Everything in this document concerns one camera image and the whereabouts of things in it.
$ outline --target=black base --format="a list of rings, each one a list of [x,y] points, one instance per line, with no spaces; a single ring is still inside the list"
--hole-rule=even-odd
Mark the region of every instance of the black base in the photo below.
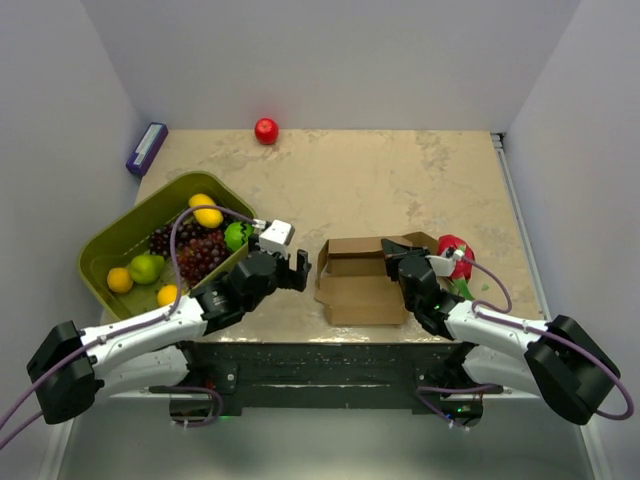
[[[404,409],[432,413],[415,394],[434,385],[447,359],[465,345],[447,344],[260,344],[184,343],[193,367],[182,385],[212,382],[224,399],[224,415],[244,408]],[[451,388],[474,386],[463,375],[450,375]],[[161,393],[161,388],[152,389]],[[480,400],[426,398],[462,423],[482,416]],[[207,401],[171,402],[175,418],[196,420],[210,410]]]

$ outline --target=purple box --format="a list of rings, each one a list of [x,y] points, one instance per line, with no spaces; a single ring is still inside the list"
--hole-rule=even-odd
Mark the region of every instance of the purple box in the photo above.
[[[127,160],[127,170],[137,177],[143,177],[168,134],[169,129],[164,123],[150,123],[135,151]]]

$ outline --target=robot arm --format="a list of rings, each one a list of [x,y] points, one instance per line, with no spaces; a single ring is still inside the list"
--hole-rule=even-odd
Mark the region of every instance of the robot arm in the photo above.
[[[245,259],[228,274],[183,296],[175,312],[159,323],[144,326],[171,307],[115,325],[77,330],[73,322],[66,322],[51,330],[27,365],[32,382],[69,353],[97,345],[36,390],[45,421],[56,424],[76,417],[96,398],[153,385],[176,385],[189,373],[189,362],[175,344],[238,323],[278,288],[303,291],[311,265],[307,252],[298,250],[296,270],[289,269],[287,247],[293,227],[278,220],[264,227],[250,239]],[[114,331],[126,333],[107,340]]]
[[[433,257],[424,248],[382,240],[387,275],[400,284],[406,308],[433,335],[468,342],[449,370],[429,379],[446,388],[451,379],[495,384],[541,396],[562,418],[586,424],[614,387],[611,378],[574,349],[535,332],[550,332],[586,350],[613,374],[620,371],[591,337],[566,316],[525,320],[479,308],[440,288],[436,277],[452,271],[460,252]]]

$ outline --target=yellow lemon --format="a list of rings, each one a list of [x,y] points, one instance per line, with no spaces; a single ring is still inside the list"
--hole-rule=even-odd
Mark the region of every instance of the yellow lemon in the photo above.
[[[158,306],[166,307],[176,301],[178,287],[176,285],[165,285],[158,292]]]
[[[133,287],[133,280],[131,280],[129,270],[122,267],[109,270],[107,285],[112,292],[127,293]]]
[[[205,195],[204,193],[197,193],[189,199],[190,207],[199,207],[201,205],[209,205],[215,207],[216,202],[211,200],[211,197]],[[207,228],[216,228],[224,220],[224,217],[222,216],[222,212],[220,212],[220,210],[214,210],[211,208],[196,210],[195,212],[193,212],[193,216],[196,217],[196,220],[200,225]]]

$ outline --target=box flap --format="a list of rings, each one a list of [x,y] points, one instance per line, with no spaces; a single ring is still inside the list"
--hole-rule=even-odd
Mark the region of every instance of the box flap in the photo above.
[[[380,240],[388,238],[401,245],[411,245],[411,240],[402,236],[392,237],[362,237],[362,238],[335,238],[328,240],[328,252],[330,256],[349,255],[355,256],[359,253],[382,252]]]
[[[386,276],[323,277],[320,290],[333,325],[400,325],[409,316],[399,285]]]
[[[432,255],[438,254],[438,240],[424,232],[412,232],[403,235],[414,247],[427,247]]]

